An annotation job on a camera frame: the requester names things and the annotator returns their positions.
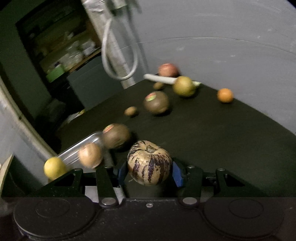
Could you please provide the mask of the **striped pepino melon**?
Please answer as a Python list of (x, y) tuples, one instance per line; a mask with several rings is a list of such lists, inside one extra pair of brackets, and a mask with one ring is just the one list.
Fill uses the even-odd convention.
[(172, 158), (164, 148), (145, 140), (137, 141), (127, 156), (130, 176), (144, 186), (159, 185), (168, 178)]

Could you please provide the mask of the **tan round potato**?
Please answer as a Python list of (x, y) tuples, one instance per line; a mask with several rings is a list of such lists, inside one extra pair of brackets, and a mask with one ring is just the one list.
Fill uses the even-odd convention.
[(87, 143), (78, 151), (80, 163), (90, 169), (97, 167), (103, 159), (101, 148), (95, 143)]

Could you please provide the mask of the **metal tray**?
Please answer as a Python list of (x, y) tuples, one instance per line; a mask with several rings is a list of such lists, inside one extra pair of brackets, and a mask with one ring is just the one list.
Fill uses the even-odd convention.
[(102, 131), (94, 132), (89, 136), (85, 137), (84, 139), (80, 140), (76, 144), (72, 145), (65, 151), (61, 152), (57, 157), (64, 162), (68, 170), (81, 168), (85, 173), (93, 172), (93, 169), (87, 168), (81, 164), (78, 153), (80, 148), (85, 144), (95, 143), (103, 150), (103, 160), (102, 160), (103, 166), (111, 167), (113, 166), (112, 158), (108, 149), (103, 144), (102, 137), (103, 137)]

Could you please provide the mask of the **yellow lemon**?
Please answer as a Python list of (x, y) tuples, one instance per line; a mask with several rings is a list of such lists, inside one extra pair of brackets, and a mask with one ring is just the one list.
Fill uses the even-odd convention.
[(44, 173), (53, 181), (67, 173), (67, 168), (59, 157), (51, 157), (44, 164)]

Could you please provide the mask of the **brown kiwi with sticker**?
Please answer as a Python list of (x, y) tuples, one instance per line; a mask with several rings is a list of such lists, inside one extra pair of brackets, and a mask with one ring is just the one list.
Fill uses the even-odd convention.
[(144, 106), (152, 114), (164, 113), (170, 106), (168, 96), (162, 91), (154, 91), (144, 99)]

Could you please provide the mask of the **orange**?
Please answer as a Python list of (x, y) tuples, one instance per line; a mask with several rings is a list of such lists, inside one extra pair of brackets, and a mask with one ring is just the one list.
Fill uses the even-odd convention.
[(223, 103), (230, 103), (234, 99), (234, 94), (230, 89), (222, 88), (217, 92), (217, 99)]

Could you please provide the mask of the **yellow-green pear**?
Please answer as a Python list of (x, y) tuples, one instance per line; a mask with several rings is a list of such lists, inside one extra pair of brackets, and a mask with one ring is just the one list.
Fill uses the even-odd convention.
[(179, 96), (189, 97), (195, 93), (196, 85), (191, 78), (179, 76), (173, 84), (173, 91)]

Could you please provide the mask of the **white leek stalk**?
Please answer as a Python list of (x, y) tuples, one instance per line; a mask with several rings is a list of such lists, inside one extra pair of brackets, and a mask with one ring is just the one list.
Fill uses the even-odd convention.
[[(144, 75), (144, 79), (146, 79), (146, 80), (151, 80), (153, 82), (161, 82), (161, 83), (170, 84), (170, 85), (174, 84), (176, 78), (174, 78), (174, 77), (164, 77), (164, 76), (158, 76), (158, 75), (152, 75), (152, 74), (145, 74)], [(201, 84), (201, 82), (194, 81), (194, 80), (192, 80), (192, 81), (194, 82), (196, 87), (198, 87)]]

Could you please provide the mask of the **red apple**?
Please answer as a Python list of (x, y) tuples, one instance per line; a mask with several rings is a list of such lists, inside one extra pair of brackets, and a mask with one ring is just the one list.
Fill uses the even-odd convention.
[(158, 68), (159, 76), (164, 77), (177, 77), (179, 76), (178, 68), (172, 63), (165, 63), (159, 66)]

